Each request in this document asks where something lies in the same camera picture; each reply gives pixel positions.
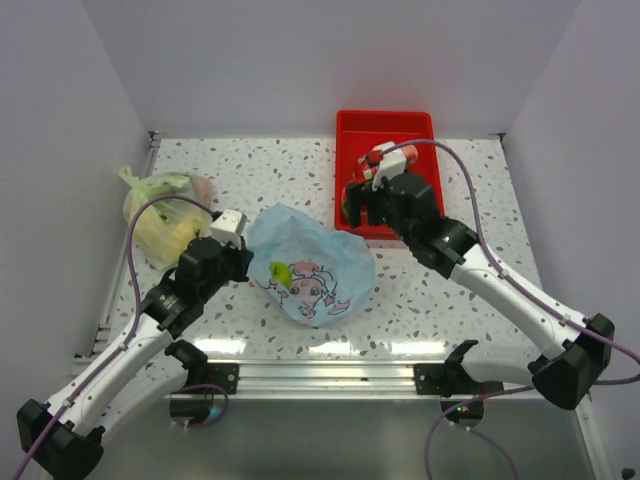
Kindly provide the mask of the red dragon fruit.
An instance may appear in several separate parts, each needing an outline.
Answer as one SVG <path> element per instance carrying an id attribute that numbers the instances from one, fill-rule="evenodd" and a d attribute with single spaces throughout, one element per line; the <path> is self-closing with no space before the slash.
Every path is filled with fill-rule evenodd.
<path id="1" fill-rule="evenodd" d="M 372 181 L 378 171 L 382 155 L 380 151 L 370 151 L 357 159 L 351 180 L 356 183 Z"/>

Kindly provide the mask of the pink peach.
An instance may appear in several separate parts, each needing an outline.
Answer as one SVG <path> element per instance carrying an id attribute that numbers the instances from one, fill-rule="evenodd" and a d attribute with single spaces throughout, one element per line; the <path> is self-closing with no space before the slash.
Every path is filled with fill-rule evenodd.
<path id="1" fill-rule="evenodd" d="M 408 166 L 413 165 L 417 161 L 417 159 L 419 157 L 417 148 L 414 145 L 403 146 L 401 148 L 401 152 L 404 155 L 404 158 L 406 160 L 406 164 Z"/>

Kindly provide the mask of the green apple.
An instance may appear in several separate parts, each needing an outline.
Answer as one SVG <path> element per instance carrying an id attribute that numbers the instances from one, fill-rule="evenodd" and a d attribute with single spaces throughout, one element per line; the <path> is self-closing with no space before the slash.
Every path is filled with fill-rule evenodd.
<path id="1" fill-rule="evenodd" d="M 292 282 L 292 273 L 289 266 L 281 262 L 272 262 L 269 265 L 270 277 L 273 283 L 281 284 L 289 288 Z"/>

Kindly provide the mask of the blue cartoon plastic bag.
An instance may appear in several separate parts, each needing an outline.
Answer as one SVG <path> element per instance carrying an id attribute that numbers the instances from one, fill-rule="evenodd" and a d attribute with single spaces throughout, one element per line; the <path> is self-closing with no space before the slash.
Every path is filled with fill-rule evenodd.
<path id="1" fill-rule="evenodd" d="M 374 257 L 357 235 L 330 230 L 283 204 L 262 210 L 250 225 L 248 274 L 292 320 L 331 325 L 360 308 L 376 284 Z M 289 288 L 273 283 L 269 265 L 289 266 Z"/>

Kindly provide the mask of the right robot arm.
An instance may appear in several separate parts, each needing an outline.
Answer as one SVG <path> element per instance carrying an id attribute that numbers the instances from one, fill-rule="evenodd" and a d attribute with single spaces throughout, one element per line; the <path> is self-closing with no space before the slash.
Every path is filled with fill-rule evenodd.
<path id="1" fill-rule="evenodd" d="M 420 175 L 402 173 L 379 186 L 351 182 L 343 209 L 353 228 L 363 219 L 388 226 L 422 266 L 482 298 L 535 345 L 535 352 L 516 360 L 512 353 L 484 353 L 464 343 L 445 369 L 454 391 L 499 381 L 532 387 L 553 405 L 573 410 L 609 365 L 613 322 L 557 302 L 511 270 L 477 232 L 441 214 Z"/>

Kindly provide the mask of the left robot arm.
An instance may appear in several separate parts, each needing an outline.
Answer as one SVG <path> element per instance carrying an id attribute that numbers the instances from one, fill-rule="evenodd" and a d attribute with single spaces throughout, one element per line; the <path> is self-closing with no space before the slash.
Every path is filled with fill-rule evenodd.
<path id="1" fill-rule="evenodd" d="M 103 455 L 107 429 L 99 417 L 160 352 L 179 361 L 172 372 L 175 384 L 189 393 L 201 390 L 208 369 L 195 360 L 199 350 L 180 337 L 226 283 L 247 281 L 252 258 L 239 234 L 191 241 L 177 267 L 147 292 L 118 340 L 47 401 L 30 399 L 18 410 L 27 460 L 36 461 L 55 479 L 86 478 Z"/>

